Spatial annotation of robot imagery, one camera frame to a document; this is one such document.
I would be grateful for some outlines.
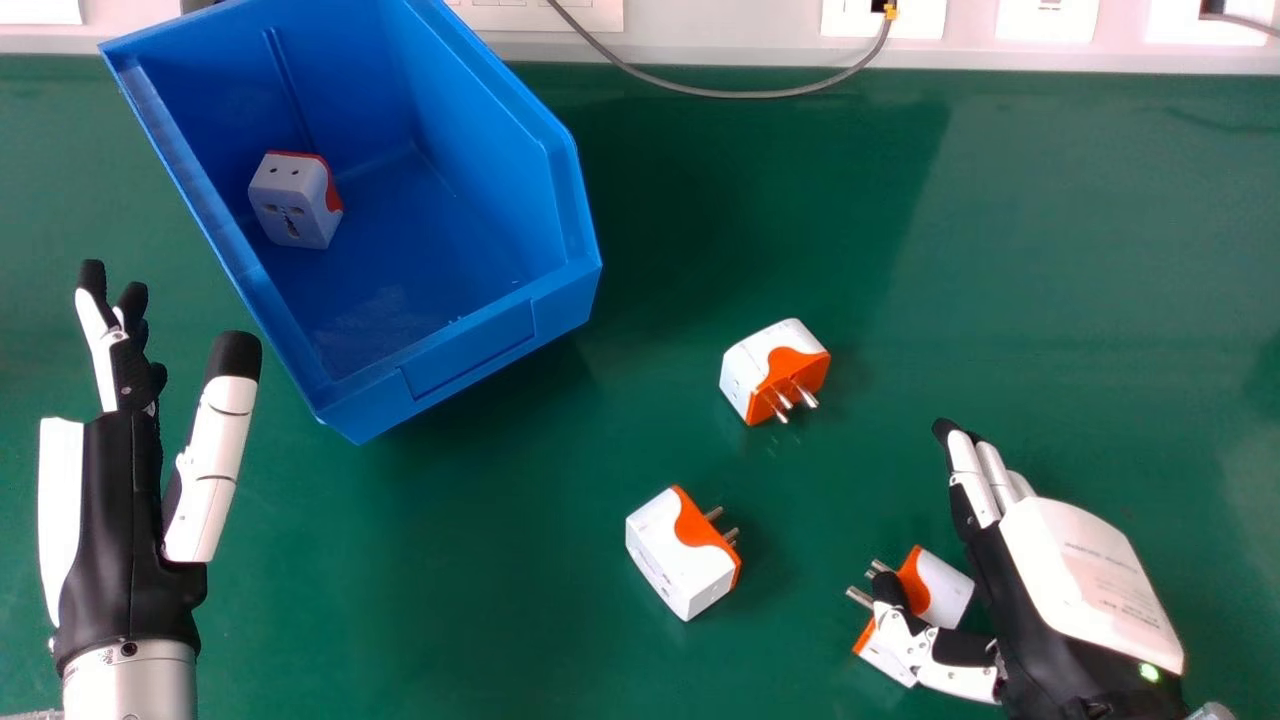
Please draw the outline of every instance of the blue plastic bin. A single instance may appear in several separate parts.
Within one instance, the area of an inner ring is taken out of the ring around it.
[[[362,443],[586,322],[568,131],[438,0],[239,0],[101,47],[316,418]],[[246,195],[319,152],[346,215],[279,247]]]

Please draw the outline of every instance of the cord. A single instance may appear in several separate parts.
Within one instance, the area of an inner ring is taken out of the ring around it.
[[[799,95],[809,95],[810,92],[818,92],[819,90],[827,90],[833,85],[838,85],[845,79],[849,79],[854,73],[865,68],[872,60],[879,55],[879,51],[884,47],[884,41],[888,40],[890,26],[893,24],[893,18],[896,17],[896,8],[893,4],[886,4],[884,23],[881,24],[879,35],[876,36],[876,42],[872,45],[870,50],[867,51],[856,63],[840,70],[838,73],[820,79],[818,82],[812,82],[809,85],[801,85],[797,87],[785,87],[781,90],[713,90],[708,87],[695,87],[691,85],[681,85],[678,82],[672,82],[669,79],[663,79],[658,76],[652,76],[640,68],[627,63],[622,58],[618,58],[612,50],[604,46],[590,31],[582,27],[573,15],[568,14],[568,10],[559,4],[559,0],[547,0],[547,3],[559,13],[559,17],[564,18],[568,27],[573,28],[573,32],[582,36],[582,40],[588,45],[595,49],[596,53],[604,55],[604,59],[613,63],[620,70],[630,74],[631,77],[639,78],[649,85],[655,85],[658,87],[671,90],[673,92],[682,92],[685,95],[694,95],[698,97],[714,97],[718,100],[777,100],[780,97],[796,97]]]
[[[547,0],[548,3],[554,3],[556,0]],[[1249,18],[1242,18],[1239,15],[1226,15],[1222,13],[1201,13],[1202,20],[1217,20],[1220,23],[1231,23],[1240,27],[1247,27],[1249,29],[1256,29],[1258,32],[1265,32],[1271,37],[1280,37],[1280,27],[1271,27],[1266,23],[1260,23],[1258,20],[1251,20]]]

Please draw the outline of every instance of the robotic hand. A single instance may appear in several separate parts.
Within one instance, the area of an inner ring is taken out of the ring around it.
[[[996,447],[950,420],[933,434],[951,473],[951,518],[974,579],[916,548],[872,562],[872,611],[854,652],[908,687],[998,703],[1014,720],[1188,717],[1183,646],[1120,530],[1038,497]],[[996,637],[956,630],[978,597]],[[1197,720],[1233,720],[1208,703]]]
[[[207,592],[257,395],[261,343],[223,333],[161,501],[166,373],[143,355],[146,306],[141,283],[110,306],[102,263],[81,265],[76,311],[102,414],[40,424],[40,574],[68,720],[196,716],[192,610]]]

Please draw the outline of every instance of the metallic silver wrist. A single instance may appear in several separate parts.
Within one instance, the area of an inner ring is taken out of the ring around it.
[[[118,642],[63,673],[65,720],[195,720],[196,652],[177,641]]]

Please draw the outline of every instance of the white wall socket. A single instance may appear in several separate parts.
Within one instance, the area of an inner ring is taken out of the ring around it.
[[[1100,0],[1000,0],[996,38],[1015,42],[1093,42]]]
[[[1201,0],[1151,0],[1147,42],[1164,45],[1266,45],[1267,36],[1230,23],[1199,19]],[[1226,14],[1271,24],[1276,0],[1226,0]]]
[[[876,37],[883,13],[872,13],[872,0],[822,0],[822,35],[826,37]],[[947,24],[947,0],[908,0],[899,6],[890,37],[942,40]]]
[[[547,0],[445,0],[475,31],[573,32]],[[559,0],[591,32],[622,32],[622,0]]]

